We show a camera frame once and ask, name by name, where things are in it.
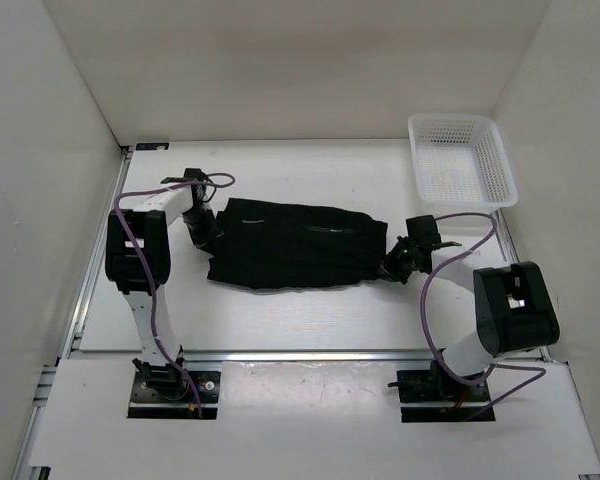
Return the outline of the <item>black sport shorts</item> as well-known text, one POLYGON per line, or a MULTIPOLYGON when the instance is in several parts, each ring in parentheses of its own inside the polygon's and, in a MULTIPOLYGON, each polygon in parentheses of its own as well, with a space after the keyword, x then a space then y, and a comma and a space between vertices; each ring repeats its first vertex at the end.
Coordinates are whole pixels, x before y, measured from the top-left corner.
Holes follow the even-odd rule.
POLYGON ((386 254, 388 224, 362 212, 231 198, 217 221, 207 279, 250 290, 375 280, 386 254))

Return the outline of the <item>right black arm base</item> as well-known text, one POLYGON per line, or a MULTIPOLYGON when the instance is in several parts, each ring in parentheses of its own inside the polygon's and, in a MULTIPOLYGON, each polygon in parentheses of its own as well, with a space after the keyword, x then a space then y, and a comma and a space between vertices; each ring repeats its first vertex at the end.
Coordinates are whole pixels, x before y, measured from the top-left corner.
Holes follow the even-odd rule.
POLYGON ((496 416, 488 385, 465 385, 452 379, 435 361, 428 369, 396 372, 387 388, 398 393, 403 424, 486 423, 496 416))

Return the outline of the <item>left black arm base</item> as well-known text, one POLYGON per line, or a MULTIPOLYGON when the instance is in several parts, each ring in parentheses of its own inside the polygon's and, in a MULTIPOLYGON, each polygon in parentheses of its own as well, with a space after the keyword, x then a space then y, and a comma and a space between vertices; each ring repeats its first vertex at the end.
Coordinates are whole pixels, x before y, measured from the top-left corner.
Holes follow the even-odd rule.
POLYGON ((134 380, 127 417, 130 419, 216 420, 221 372, 189 370, 193 393, 182 374, 171 365, 152 366, 133 359, 134 380))

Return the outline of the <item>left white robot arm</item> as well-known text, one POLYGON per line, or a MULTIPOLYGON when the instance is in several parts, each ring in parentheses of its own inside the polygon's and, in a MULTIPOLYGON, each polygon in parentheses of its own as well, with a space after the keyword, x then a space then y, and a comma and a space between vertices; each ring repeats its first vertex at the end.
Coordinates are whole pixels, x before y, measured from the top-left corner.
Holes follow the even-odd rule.
POLYGON ((158 372, 155 388, 168 400, 182 398, 190 386, 165 294, 172 268, 169 229, 182 221, 193 245, 209 252, 222 235, 209 202, 234 182, 230 174, 187 168, 154 189, 118 194, 107 218, 105 274, 131 308, 141 341, 138 369, 158 372))

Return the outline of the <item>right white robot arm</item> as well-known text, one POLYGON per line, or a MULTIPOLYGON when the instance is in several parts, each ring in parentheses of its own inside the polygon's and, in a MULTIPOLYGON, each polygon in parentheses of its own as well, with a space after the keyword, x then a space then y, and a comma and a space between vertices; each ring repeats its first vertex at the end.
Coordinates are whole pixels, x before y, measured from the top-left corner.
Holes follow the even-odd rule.
POLYGON ((482 383, 498 360, 509 354, 557 343, 558 319, 540 267, 534 262, 506 263, 480 256, 457 242, 420 244, 404 237, 381 269, 391 280, 406 283, 413 273, 427 276, 419 314, 425 341, 433 354, 429 387, 450 400, 465 386, 482 383), (475 328, 458 342, 439 349, 428 325, 427 298, 435 279, 454 283, 473 295, 475 328))

